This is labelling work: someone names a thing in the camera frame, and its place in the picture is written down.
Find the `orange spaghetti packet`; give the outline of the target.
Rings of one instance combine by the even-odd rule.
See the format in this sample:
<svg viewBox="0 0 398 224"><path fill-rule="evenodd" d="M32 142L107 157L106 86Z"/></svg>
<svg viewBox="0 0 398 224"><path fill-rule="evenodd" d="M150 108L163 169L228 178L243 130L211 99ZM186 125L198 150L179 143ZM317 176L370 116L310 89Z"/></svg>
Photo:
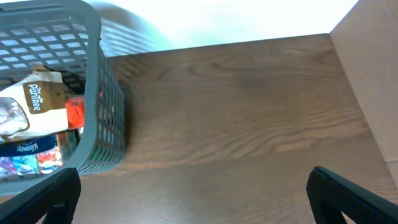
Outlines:
<svg viewBox="0 0 398 224"><path fill-rule="evenodd" d="M85 125L85 96L67 93L65 95L68 130L83 128Z"/></svg>

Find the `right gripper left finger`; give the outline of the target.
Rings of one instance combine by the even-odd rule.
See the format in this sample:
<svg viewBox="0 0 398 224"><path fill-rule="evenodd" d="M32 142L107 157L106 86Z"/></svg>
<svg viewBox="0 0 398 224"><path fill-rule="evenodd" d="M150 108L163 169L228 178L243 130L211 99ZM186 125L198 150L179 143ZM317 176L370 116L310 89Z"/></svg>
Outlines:
<svg viewBox="0 0 398 224"><path fill-rule="evenodd" d="M75 168L65 168L1 204L1 224L71 224L81 194Z"/></svg>

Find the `grey plastic basket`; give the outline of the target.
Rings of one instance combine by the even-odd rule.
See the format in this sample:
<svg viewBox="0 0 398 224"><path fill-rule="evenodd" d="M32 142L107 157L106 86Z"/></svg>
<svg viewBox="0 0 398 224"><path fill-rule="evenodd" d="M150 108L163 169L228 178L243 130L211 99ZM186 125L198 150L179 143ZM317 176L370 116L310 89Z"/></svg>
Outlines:
<svg viewBox="0 0 398 224"><path fill-rule="evenodd" d="M50 174L1 178L2 195L23 192L63 168L106 172L124 157L124 94L101 49L100 32L99 16L83 1L1 4L1 90L34 70L49 70L62 73L66 94L84 95L86 103L84 127L66 130L78 138L69 160Z"/></svg>

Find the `Kleenex tissue multipack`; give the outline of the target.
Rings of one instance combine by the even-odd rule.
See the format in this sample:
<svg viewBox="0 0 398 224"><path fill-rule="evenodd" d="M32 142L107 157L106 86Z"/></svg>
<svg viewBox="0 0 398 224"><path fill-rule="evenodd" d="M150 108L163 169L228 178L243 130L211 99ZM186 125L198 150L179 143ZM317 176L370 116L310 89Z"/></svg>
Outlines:
<svg viewBox="0 0 398 224"><path fill-rule="evenodd" d="M78 144L74 131L1 145L1 178L45 175L69 160Z"/></svg>

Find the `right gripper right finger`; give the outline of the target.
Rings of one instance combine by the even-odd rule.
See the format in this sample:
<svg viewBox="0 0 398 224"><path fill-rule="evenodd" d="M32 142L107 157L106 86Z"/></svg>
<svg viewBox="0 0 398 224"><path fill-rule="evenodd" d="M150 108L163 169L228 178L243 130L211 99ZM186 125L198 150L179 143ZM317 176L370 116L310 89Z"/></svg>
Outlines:
<svg viewBox="0 0 398 224"><path fill-rule="evenodd" d="M397 205L322 167L311 171L306 191L317 224L397 223Z"/></svg>

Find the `white brown nuts bag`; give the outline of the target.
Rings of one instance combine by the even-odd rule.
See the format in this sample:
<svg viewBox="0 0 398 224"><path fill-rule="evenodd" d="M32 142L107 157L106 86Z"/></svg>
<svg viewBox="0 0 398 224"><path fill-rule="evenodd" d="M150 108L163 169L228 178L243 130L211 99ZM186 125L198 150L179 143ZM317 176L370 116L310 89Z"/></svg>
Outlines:
<svg viewBox="0 0 398 224"><path fill-rule="evenodd" d="M61 72L34 70L1 90L1 143L66 131L66 85Z"/></svg>

